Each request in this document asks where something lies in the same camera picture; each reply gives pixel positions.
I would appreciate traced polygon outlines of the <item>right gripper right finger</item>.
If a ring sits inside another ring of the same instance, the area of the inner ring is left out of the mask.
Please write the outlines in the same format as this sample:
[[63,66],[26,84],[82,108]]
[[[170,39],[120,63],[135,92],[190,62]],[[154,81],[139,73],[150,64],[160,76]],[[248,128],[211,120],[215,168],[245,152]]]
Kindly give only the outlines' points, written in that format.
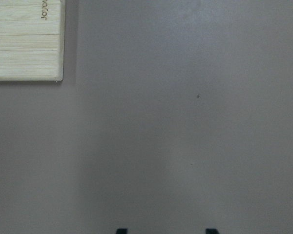
[[215,228],[206,228],[205,234],[218,234],[218,230]]

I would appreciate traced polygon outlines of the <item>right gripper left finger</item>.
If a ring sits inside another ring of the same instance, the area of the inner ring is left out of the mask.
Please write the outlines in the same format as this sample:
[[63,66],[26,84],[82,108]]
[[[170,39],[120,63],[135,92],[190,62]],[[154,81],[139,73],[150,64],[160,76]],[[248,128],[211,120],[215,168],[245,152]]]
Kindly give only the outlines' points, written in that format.
[[127,228],[119,228],[116,230],[115,234],[127,234],[128,233],[128,229]]

